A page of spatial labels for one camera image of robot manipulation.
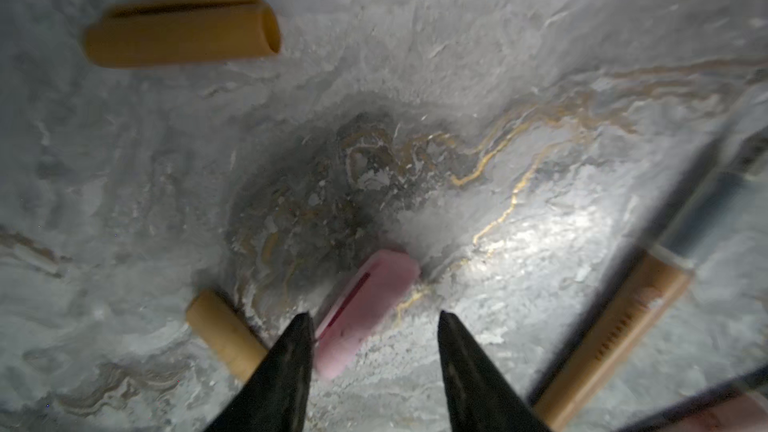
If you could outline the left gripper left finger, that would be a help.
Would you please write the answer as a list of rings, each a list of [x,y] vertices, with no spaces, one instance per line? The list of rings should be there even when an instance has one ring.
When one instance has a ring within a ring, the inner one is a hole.
[[[314,351],[309,313],[297,314],[208,431],[304,429]]]

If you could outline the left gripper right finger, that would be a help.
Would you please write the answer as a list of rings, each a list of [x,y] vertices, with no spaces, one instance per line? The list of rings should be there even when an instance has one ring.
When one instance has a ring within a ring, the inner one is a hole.
[[[454,313],[441,311],[438,348],[453,431],[546,431]]]

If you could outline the pink pen cap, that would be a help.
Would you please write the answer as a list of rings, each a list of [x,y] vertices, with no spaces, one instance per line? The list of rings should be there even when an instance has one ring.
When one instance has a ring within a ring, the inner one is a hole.
[[[316,326],[313,365],[320,378],[343,372],[419,275],[406,253],[379,250],[368,258]]]

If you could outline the brown pen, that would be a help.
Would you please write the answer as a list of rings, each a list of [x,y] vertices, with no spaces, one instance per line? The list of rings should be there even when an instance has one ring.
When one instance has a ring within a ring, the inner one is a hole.
[[[552,431],[562,431],[648,331],[686,291],[733,223],[752,208],[767,166],[767,131],[750,135],[713,171],[615,292],[534,406]]]

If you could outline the pink pen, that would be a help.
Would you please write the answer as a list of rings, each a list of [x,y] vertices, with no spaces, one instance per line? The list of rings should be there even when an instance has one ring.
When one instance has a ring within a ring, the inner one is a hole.
[[[622,431],[741,432],[767,430],[767,393],[697,398],[622,428]]]

